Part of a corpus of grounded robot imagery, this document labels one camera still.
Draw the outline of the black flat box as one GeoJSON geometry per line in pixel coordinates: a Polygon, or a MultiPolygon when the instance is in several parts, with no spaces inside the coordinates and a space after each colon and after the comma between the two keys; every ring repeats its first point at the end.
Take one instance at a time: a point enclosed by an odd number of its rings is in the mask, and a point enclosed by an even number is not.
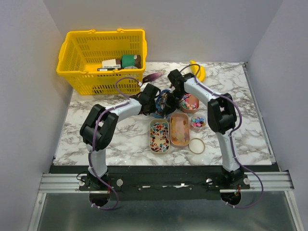
{"type": "Polygon", "coordinates": [[[97,68],[98,72],[119,71],[122,68],[97,68]]]}

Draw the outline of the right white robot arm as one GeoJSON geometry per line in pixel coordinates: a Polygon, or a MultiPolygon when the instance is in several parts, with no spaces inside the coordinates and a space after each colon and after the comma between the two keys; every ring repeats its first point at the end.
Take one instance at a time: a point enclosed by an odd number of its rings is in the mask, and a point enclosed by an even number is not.
{"type": "Polygon", "coordinates": [[[172,70],[167,78],[174,88],[167,95],[164,115],[173,113],[180,107],[185,94],[191,94],[207,107],[207,124],[215,132],[222,154],[222,185],[228,189],[239,184],[244,178],[244,168],[238,161],[233,133],[238,129],[236,121],[242,124],[242,115],[230,94],[220,94],[201,83],[193,74],[182,75],[172,70]]]}

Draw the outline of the yellow banana bunch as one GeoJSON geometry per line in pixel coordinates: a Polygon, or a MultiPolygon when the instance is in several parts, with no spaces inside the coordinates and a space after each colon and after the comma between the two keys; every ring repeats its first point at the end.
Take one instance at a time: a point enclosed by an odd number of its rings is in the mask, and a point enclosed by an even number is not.
{"type": "Polygon", "coordinates": [[[205,68],[201,65],[199,65],[197,62],[190,60],[190,69],[194,75],[197,75],[197,78],[203,82],[206,77],[206,71],[205,68]]]}

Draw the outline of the gold jar lid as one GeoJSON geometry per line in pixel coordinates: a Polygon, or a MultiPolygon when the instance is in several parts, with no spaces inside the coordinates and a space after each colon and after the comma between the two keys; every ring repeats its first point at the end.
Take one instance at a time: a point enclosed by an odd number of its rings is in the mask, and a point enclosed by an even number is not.
{"type": "Polygon", "coordinates": [[[205,150],[205,143],[200,138],[193,138],[189,142],[189,149],[194,154],[201,154],[205,150]]]}

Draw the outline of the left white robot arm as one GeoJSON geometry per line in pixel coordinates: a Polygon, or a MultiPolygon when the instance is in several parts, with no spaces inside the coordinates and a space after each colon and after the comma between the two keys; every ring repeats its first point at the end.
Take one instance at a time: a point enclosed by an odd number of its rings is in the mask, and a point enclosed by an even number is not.
{"type": "Polygon", "coordinates": [[[96,104],[92,107],[79,133],[89,152],[88,171],[93,175],[90,184],[94,189],[102,190],[106,186],[106,148],[113,138],[118,122],[131,116],[153,113],[159,94],[158,87],[147,84],[143,91],[128,97],[122,103],[108,107],[96,104]]]}

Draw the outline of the beige tray round lollipops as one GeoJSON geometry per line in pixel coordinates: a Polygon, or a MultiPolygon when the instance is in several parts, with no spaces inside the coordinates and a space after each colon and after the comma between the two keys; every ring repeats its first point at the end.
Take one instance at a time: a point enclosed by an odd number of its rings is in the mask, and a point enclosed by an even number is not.
{"type": "Polygon", "coordinates": [[[153,119],[150,122],[149,147],[154,154],[165,154],[170,149],[169,123],[165,119],[153,119]]]}

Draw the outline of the yellow plastic shopping basket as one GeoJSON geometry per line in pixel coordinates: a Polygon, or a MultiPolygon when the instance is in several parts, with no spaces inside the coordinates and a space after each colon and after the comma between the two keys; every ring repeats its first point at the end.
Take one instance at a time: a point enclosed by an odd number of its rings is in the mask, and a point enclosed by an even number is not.
{"type": "Polygon", "coordinates": [[[147,42],[142,29],[116,31],[70,31],[65,37],[58,56],[57,74],[80,95],[125,94],[140,92],[146,69],[147,42]],[[141,56],[141,68],[98,72],[102,61],[120,59],[125,54],[141,56]]]}

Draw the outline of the clear plastic jar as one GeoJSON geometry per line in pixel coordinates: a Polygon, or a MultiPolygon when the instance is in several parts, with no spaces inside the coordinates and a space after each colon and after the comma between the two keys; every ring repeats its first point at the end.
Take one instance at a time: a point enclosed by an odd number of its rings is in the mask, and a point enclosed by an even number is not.
{"type": "Polygon", "coordinates": [[[199,132],[202,131],[206,126],[206,117],[203,115],[195,114],[191,117],[190,120],[190,128],[195,131],[199,132]]]}

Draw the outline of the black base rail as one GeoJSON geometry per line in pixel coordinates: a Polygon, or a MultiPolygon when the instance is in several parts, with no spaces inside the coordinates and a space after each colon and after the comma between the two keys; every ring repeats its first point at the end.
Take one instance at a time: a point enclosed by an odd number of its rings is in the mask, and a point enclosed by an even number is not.
{"type": "Polygon", "coordinates": [[[86,166],[52,166],[41,179],[41,193],[82,193],[96,200],[220,200],[245,192],[283,192],[294,189],[287,171],[277,165],[253,166],[237,183],[224,179],[219,166],[109,166],[103,180],[86,166]]]}

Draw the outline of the pink tray popsicle candies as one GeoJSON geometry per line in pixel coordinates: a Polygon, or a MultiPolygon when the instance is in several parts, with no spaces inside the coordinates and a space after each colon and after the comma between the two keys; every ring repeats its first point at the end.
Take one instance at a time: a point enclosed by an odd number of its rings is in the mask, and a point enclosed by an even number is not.
{"type": "Polygon", "coordinates": [[[172,113],[170,117],[170,141],[172,146],[184,148],[190,142],[189,118],[184,113],[172,113]]]}

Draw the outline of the blue tray swirl lollipops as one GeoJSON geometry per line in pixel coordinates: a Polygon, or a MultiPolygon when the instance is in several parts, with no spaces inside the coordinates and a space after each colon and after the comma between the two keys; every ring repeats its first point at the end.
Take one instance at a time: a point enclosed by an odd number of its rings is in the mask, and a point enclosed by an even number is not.
{"type": "Polygon", "coordinates": [[[156,99],[156,112],[153,113],[155,118],[163,118],[162,111],[164,109],[165,104],[167,103],[167,94],[170,90],[162,90],[159,96],[156,99]]]}

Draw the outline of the green and brown package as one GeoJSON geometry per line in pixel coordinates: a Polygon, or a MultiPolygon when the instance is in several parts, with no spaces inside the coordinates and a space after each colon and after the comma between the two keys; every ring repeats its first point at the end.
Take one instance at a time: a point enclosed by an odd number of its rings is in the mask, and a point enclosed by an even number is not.
{"type": "Polygon", "coordinates": [[[135,67],[137,69],[141,68],[141,56],[134,54],[125,54],[121,58],[121,68],[129,68],[135,67]]]}

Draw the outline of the purple eggplant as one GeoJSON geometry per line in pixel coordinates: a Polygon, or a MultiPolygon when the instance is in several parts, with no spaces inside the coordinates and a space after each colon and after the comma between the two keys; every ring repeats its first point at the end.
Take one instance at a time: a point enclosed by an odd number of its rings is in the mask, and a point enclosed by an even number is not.
{"type": "Polygon", "coordinates": [[[165,73],[165,70],[160,70],[158,72],[149,74],[142,79],[142,83],[145,84],[145,83],[153,82],[153,81],[157,80],[158,78],[160,78],[161,76],[163,76],[164,73],[165,73]]]}

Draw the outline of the pink tray star candies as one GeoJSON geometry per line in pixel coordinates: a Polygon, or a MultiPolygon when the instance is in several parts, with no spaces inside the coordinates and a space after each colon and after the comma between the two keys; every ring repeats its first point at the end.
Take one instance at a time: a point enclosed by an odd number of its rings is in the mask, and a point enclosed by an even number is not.
{"type": "Polygon", "coordinates": [[[199,100],[191,94],[185,94],[180,103],[180,110],[194,114],[199,109],[199,100]]]}

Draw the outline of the white and brown box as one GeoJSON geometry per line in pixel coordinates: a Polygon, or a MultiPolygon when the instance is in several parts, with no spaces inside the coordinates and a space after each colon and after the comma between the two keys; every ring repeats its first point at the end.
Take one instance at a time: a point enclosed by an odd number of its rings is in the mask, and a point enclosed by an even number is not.
{"type": "Polygon", "coordinates": [[[121,68],[120,59],[110,59],[102,61],[102,68],[104,69],[119,69],[121,68]]]}

